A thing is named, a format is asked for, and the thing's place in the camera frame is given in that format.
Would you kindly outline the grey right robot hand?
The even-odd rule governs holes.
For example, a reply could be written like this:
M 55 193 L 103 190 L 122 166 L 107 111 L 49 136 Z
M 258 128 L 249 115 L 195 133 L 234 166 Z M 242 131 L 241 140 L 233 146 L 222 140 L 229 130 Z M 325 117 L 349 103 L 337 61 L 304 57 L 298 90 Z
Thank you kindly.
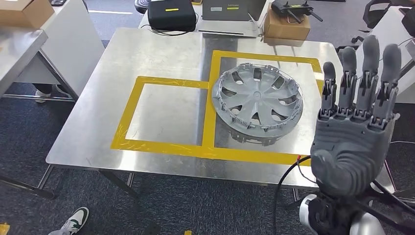
M 362 75 L 356 51 L 343 50 L 343 75 L 336 82 L 331 62 L 323 66 L 324 82 L 314 140 L 312 173 L 321 191 L 332 196 L 363 193 L 386 159 L 398 95 L 401 50 L 390 44 L 380 51 L 374 35 L 363 41 Z

